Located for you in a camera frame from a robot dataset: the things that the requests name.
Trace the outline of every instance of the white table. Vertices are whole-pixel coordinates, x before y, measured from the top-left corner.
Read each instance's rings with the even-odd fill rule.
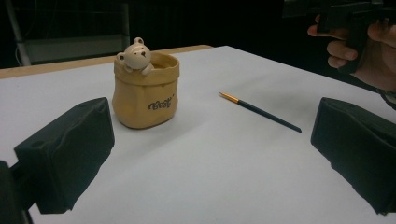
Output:
[[[337,80],[220,47],[180,60],[175,116],[146,130],[122,126],[72,211],[34,223],[396,223],[377,215],[311,144],[322,97],[396,123],[380,96]],[[113,64],[0,80],[0,160],[79,103],[114,91]],[[300,127],[297,133],[219,96],[228,92]]]

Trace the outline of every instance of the dark background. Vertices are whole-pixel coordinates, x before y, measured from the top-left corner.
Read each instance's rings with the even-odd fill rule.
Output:
[[[120,3],[127,2],[131,41],[140,36],[151,50],[231,46],[374,90],[330,68],[326,51],[330,38],[306,34],[315,15],[282,19],[283,0],[246,0],[237,4],[216,0],[11,1],[26,39],[120,34]],[[0,68],[19,66],[10,21],[5,7],[0,8]]]

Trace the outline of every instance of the bear figurine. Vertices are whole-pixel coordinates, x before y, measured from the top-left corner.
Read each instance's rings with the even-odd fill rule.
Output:
[[[141,70],[143,75],[147,75],[154,68],[151,64],[151,52],[140,37],[135,38],[134,43],[124,52],[118,53],[117,60],[125,65],[125,70],[129,73]]]

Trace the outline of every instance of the wooden table edge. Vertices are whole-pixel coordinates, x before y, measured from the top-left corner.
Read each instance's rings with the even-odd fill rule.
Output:
[[[188,47],[173,48],[173,49],[159,49],[154,51],[158,51],[166,54],[174,54],[174,53],[182,53],[182,52],[194,51],[199,49],[211,49],[211,48],[213,47],[208,45],[196,45],[196,46],[188,46]],[[23,77],[33,74],[41,74],[41,73],[72,69],[72,68],[92,66],[102,63],[113,63],[114,59],[115,59],[115,55],[100,57],[100,58],[61,62],[61,63],[45,63],[45,64],[23,66],[23,67],[4,68],[4,69],[0,69],[0,79],[8,78],[8,77]]]

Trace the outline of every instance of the sack-shaped pot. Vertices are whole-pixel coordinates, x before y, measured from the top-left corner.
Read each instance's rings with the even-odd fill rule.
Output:
[[[171,119],[177,109],[177,58],[151,52],[151,71],[128,72],[125,64],[115,60],[113,109],[118,120],[129,128],[149,128]]]

